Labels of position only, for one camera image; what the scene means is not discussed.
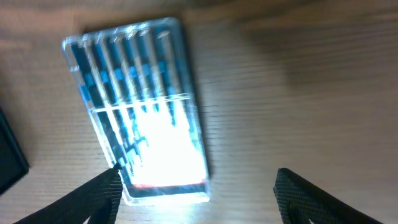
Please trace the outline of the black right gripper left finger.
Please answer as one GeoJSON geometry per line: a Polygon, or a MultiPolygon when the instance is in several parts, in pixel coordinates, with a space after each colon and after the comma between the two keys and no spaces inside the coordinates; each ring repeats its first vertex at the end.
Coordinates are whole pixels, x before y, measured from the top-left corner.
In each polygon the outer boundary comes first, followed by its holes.
{"type": "Polygon", "coordinates": [[[104,171],[66,196],[21,219],[19,224],[108,224],[116,221],[123,185],[120,164],[104,171]]]}

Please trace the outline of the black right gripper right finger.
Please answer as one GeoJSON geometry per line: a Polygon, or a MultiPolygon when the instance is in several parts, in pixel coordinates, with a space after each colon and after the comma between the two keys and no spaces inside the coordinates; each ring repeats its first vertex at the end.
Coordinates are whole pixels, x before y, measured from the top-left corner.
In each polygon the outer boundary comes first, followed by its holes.
{"type": "Polygon", "coordinates": [[[277,171],[274,195],[284,224],[378,223],[288,168],[277,171]]]}

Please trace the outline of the clear screwdriver set case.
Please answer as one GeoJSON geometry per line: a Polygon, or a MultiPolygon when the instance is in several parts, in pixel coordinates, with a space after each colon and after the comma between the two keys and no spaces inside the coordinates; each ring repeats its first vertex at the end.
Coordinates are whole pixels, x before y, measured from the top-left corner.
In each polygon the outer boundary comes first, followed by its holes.
{"type": "Polygon", "coordinates": [[[63,53],[130,206],[203,203],[209,172],[195,86],[174,17],[69,36],[63,53]]]}

